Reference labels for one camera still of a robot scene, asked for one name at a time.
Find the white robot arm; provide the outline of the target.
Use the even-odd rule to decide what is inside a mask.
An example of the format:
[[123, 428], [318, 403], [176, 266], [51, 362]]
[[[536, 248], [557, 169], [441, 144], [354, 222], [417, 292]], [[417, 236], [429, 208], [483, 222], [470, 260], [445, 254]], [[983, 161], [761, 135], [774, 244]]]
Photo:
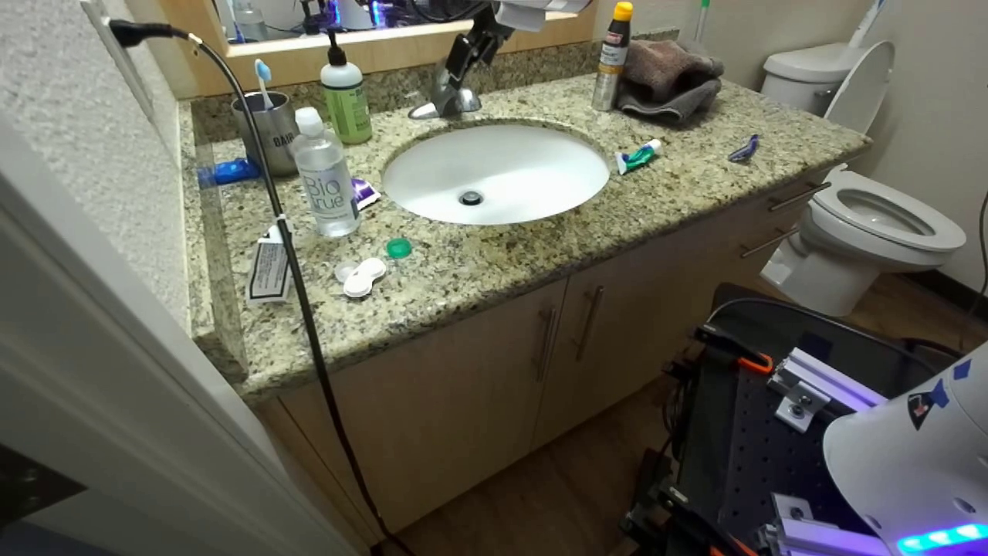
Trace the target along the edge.
[[516, 31], [541, 31], [551, 14], [577, 14], [594, 0], [483, 0], [445, 58], [441, 82], [459, 88], [477, 61], [491, 61]]

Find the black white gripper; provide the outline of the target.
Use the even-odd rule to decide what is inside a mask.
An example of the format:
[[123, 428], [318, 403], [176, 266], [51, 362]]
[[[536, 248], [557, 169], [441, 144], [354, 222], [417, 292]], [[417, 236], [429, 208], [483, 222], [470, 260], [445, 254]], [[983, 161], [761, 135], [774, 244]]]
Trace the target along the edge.
[[441, 82], [459, 88], [477, 66], [491, 66], [496, 49], [513, 36], [507, 24], [496, 21], [496, 8], [486, 6], [474, 14], [474, 27], [456, 33], [445, 58]]

